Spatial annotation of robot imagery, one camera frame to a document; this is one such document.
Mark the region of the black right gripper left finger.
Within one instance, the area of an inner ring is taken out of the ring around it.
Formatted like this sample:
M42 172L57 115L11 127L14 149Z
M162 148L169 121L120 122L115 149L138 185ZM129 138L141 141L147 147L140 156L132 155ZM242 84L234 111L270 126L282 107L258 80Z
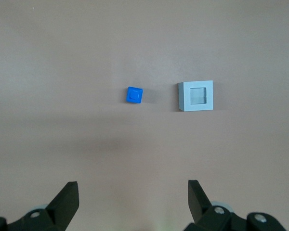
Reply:
M78 208L78 183L71 181L45 208L34 209L10 224L0 217L0 231L65 231Z

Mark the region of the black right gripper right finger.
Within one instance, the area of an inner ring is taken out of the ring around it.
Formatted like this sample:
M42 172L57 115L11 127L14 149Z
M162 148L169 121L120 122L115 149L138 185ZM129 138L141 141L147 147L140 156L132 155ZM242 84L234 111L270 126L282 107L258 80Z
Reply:
M188 205L194 220L186 231L284 231L273 216L252 212L241 218L225 206L213 205L198 180L188 181Z

